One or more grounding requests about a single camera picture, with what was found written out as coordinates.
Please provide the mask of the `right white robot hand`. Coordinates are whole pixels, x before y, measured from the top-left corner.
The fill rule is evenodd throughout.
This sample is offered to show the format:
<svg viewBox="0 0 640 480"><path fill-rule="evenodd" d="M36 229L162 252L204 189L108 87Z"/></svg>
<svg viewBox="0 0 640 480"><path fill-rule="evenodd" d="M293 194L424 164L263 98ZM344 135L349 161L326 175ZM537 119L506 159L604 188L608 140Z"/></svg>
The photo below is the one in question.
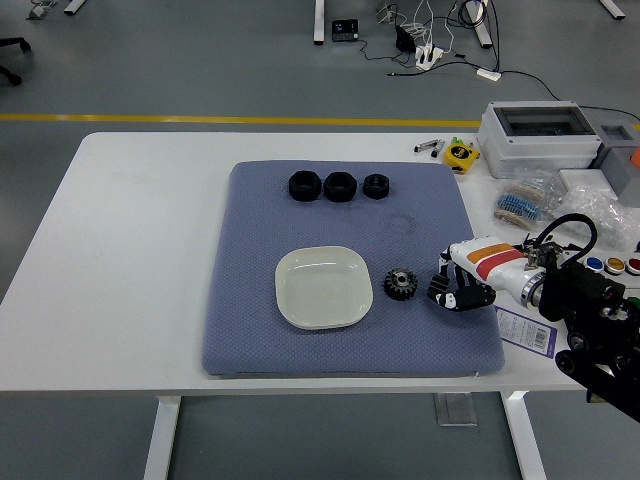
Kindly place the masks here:
<svg viewBox="0 0 640 480"><path fill-rule="evenodd" d="M499 291L524 307L539 303L545 269L530 267L524 253L494 236L450 245L441 252L438 265L427 296L448 310L489 306Z"/></svg>

